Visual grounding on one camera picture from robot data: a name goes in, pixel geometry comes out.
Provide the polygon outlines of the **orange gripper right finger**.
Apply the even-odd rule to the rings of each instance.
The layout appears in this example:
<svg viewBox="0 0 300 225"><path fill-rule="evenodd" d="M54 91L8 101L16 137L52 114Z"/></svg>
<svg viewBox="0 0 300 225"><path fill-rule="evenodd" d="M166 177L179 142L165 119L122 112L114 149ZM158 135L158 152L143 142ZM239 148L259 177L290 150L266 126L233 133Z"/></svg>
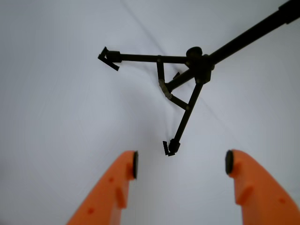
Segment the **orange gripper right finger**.
<svg viewBox="0 0 300 225"><path fill-rule="evenodd" d="M228 150L226 174L234 180L235 202L245 225L298 225L300 210L285 189L249 154Z"/></svg>

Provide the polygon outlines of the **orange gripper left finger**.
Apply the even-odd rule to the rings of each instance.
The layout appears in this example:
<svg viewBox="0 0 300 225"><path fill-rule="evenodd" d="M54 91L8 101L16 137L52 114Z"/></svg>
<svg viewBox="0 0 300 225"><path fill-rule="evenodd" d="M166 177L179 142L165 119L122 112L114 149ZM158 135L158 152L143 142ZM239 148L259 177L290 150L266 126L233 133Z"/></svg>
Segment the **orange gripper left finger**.
<svg viewBox="0 0 300 225"><path fill-rule="evenodd" d="M123 152L67 222L68 225L119 225L127 207L129 183L137 178L138 152Z"/></svg>

